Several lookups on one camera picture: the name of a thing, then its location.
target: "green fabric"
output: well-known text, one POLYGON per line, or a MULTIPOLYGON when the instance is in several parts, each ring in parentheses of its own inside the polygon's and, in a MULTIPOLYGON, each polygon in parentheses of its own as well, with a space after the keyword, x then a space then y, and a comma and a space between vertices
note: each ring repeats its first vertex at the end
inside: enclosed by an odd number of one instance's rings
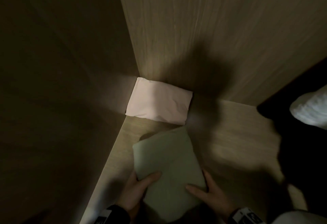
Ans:
POLYGON ((161 178, 150 185, 144 202, 154 223, 172 222, 200 200, 185 189, 190 183, 206 189, 202 170, 193 152, 185 126, 160 132, 133 145, 134 168, 139 180, 161 171, 161 178))

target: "pink fabric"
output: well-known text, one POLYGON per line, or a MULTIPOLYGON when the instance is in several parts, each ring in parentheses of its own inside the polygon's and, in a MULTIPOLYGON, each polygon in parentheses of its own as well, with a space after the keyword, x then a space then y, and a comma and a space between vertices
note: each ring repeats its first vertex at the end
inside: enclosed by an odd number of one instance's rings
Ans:
POLYGON ((126 115, 185 125, 192 94, 189 90, 139 77, 126 115))

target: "person's left thumb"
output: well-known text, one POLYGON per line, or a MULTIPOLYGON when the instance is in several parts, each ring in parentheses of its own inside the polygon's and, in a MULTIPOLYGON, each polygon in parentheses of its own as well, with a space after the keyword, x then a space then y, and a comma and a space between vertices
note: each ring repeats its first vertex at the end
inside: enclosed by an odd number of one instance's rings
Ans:
POLYGON ((147 177, 143 178, 141 181, 138 182, 139 187, 144 191, 150 184, 158 181, 161 175, 162 175, 161 171, 151 173, 150 175, 148 175, 147 177))

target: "wooden wall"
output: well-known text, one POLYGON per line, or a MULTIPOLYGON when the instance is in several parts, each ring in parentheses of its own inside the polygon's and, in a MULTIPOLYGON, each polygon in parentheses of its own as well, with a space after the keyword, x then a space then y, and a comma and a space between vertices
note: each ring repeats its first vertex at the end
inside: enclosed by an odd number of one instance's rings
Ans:
POLYGON ((327 55, 327 0, 121 0, 141 77, 256 106, 327 55))
POLYGON ((120 0, 0 10, 0 223, 79 223, 139 75, 120 0))

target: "person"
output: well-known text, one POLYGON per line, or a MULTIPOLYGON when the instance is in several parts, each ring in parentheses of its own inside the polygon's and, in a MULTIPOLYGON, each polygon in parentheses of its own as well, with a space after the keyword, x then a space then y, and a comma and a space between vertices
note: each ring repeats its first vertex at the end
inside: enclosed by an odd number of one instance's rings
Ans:
MULTIPOLYGON (((212 176, 203 169, 208 192, 186 185, 186 190, 206 203, 215 214, 227 224, 260 224, 264 222, 249 208, 236 207, 229 197, 218 187, 212 176)), ((158 181, 161 172, 155 172, 138 181, 132 171, 116 203, 103 210, 95 224, 128 224, 133 221, 140 209, 140 202, 147 187, 158 181)), ((280 215, 273 224, 325 224, 327 219, 305 211, 292 211, 280 215)))

